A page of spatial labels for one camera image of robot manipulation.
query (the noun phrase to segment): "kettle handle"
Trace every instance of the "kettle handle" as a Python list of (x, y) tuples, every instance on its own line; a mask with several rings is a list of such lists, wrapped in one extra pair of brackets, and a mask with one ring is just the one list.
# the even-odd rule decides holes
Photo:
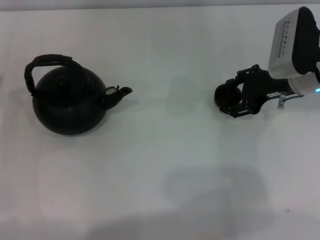
[(83, 74), (86, 85), (89, 87), (89, 91), (93, 89), (93, 82), (90, 79), (89, 75), (79, 63), (72, 60), (72, 57), (60, 54), (46, 54), (37, 56), (25, 67), (24, 79), (26, 87), (28, 88), (32, 96), (36, 95), (36, 86), (34, 78), (32, 77), (32, 70), (35, 67), (44, 66), (67, 66), (70, 68), (75, 68)]

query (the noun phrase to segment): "white table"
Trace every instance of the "white table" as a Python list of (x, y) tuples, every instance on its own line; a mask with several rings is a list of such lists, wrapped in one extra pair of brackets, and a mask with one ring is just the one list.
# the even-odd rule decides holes
[[(237, 119), (213, 103), (238, 70), (267, 68), (298, 7), (1, 12), (0, 239), (318, 239), (319, 96)], [(133, 93), (87, 134), (52, 133), (24, 82), (49, 53)]]

